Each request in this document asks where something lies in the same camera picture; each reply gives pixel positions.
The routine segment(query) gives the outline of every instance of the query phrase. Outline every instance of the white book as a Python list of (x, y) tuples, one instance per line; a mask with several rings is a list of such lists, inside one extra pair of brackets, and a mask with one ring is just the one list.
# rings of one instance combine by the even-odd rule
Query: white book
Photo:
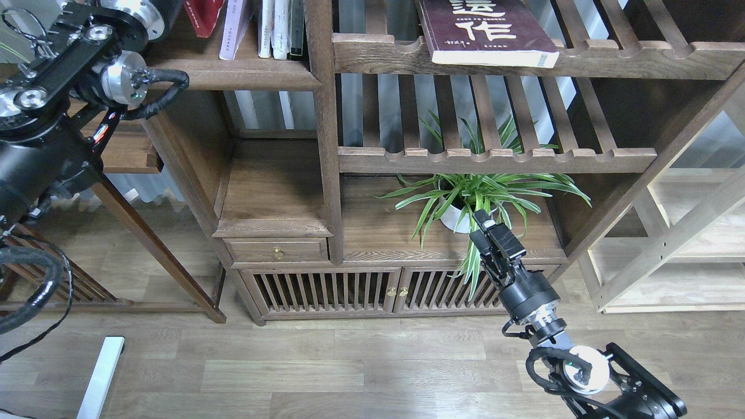
[(290, 0), (274, 2), (272, 50), (275, 60), (287, 60), (290, 52)]
[(220, 47), (221, 60), (234, 60), (238, 45), (248, 29), (253, 16), (253, 0), (228, 0), (225, 7), (225, 27), (223, 43)]
[(274, 0), (261, 0), (259, 9), (259, 56), (272, 56), (271, 39), (274, 32)]

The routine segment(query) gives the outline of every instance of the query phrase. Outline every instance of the drawer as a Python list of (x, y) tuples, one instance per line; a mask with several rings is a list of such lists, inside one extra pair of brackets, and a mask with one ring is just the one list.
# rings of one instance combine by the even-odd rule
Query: drawer
[(235, 263), (329, 260), (324, 237), (224, 239)]

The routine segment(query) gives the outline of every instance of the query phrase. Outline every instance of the wooden post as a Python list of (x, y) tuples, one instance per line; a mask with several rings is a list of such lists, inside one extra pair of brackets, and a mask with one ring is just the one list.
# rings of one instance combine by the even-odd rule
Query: wooden post
[(134, 234), (137, 240), (148, 249), (150, 254), (168, 271), (212, 321), (225, 323), (225, 314), (219, 310), (209, 295), (202, 290), (197, 281), (184, 269), (178, 259), (107, 178), (102, 177), (101, 182), (93, 185), (91, 190), (101, 199), (101, 202), (106, 205), (109, 211)]

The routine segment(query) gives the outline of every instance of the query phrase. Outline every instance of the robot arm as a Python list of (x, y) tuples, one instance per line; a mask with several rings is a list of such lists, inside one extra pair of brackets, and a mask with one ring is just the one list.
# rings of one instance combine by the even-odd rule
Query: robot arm
[[(565, 331), (566, 322), (556, 315), (559, 295), (541, 272), (530, 272), (522, 264), (527, 252), (520, 241), (483, 210), (474, 219), (479, 230), (471, 233), (471, 240), (510, 316), (502, 333), (533, 345), (525, 367), (536, 384), (560, 396), (581, 419), (677, 419), (687, 413), (670, 389), (615, 343), (604, 351), (575, 345)], [(524, 331), (509, 332), (513, 325), (523, 326)], [(539, 360), (548, 367), (548, 378), (536, 373)], [(610, 403), (589, 397), (604, 390), (608, 381), (618, 386), (620, 396)]]
[[(68, 1), (52, 26), (32, 40), (37, 59), (19, 65), (20, 71), (0, 85), (0, 263), (48, 268), (24, 308), (0, 319), (0, 334), (41, 310), (62, 271), (57, 258), (5, 246), (3, 238), (24, 217), (43, 215), (52, 195), (71, 198), (100, 181), (101, 153), (120, 120), (149, 118), (188, 87), (185, 72), (150, 69), (139, 54), (148, 42), (168, 35), (181, 3)], [(171, 86), (142, 104), (148, 87), (162, 81)], [(69, 97), (87, 105), (70, 116)], [(85, 137), (80, 129), (102, 112), (95, 134)]]

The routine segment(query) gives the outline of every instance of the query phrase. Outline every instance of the wooden cabinet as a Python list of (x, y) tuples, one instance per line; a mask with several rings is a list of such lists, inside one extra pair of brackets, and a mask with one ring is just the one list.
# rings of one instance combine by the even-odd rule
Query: wooden cabinet
[[(190, 91), (145, 127), (223, 264), (240, 269), (233, 276), (242, 277), (239, 291), (257, 323), (293, 316), (496, 309), (493, 292), (480, 295), (472, 309), (461, 307), (447, 275), (429, 285), (428, 292), (438, 291), (436, 297), (417, 300), (423, 295), (414, 291), (417, 284), (424, 292), (424, 278), (430, 275), (431, 282), (432, 272), (440, 275), (457, 265), (466, 238), (433, 226), (424, 249), (411, 241), (417, 208), (394, 211), (394, 202), (374, 198), (397, 187), (395, 173), (571, 174), (591, 196), (592, 208), (573, 196), (541, 200), (537, 204), (543, 212), (531, 216), (524, 238), (526, 265), (556, 267), (550, 278), (555, 280), (605, 235), (745, 80), (745, 27), (740, 24), (745, 5), (737, 2), (629, 1), (621, 10), (615, 1), (596, 1), (611, 34), (597, 40), (588, 35), (574, 2), (552, 1), (564, 36), (555, 40), (560, 55), (554, 69), (433, 64), (423, 38), (399, 42), (386, 34), (382, 0), (365, 4), (367, 33), (342, 34), (333, 30), (335, 4), (305, 3), (307, 63), (258, 59), (252, 34), (244, 38), (235, 61), (221, 61), (218, 37), (198, 40), (186, 28), (176, 28), (148, 55), (158, 67), (191, 75)], [(699, 19), (701, 10), (726, 12)], [(179, 25), (186, 26), (183, 17)], [(341, 73), (362, 74), (361, 146), (344, 146), (340, 138)], [(377, 80), (384, 73), (396, 75), (403, 111), (400, 138), (381, 143)], [(416, 106), (414, 74), (434, 76), (444, 147), (419, 141), (416, 114), (410, 111)], [(469, 76), (485, 154), (471, 154), (458, 141), (451, 75)], [(500, 76), (523, 154), (498, 144), (486, 77)], [(558, 149), (540, 148), (520, 76), (539, 77), (555, 132), (551, 142)], [(565, 76), (577, 91), (569, 106), (557, 87), (557, 78)], [(225, 89), (312, 91), (317, 129), (304, 139), (236, 139), (223, 99), (214, 92)], [(298, 253), (302, 261), (254, 253), (255, 243), (295, 238), (313, 244), (309, 253)], [(324, 242), (326, 254), (317, 253), (315, 245)], [(251, 244), (248, 251), (237, 251), (238, 243)], [(356, 280), (354, 274), (367, 276)], [(408, 283), (406, 297), (383, 297), (389, 288), (397, 288), (399, 295), (403, 283)], [(488, 283), (481, 286), (486, 289)], [(337, 294), (355, 292), (352, 301)]]

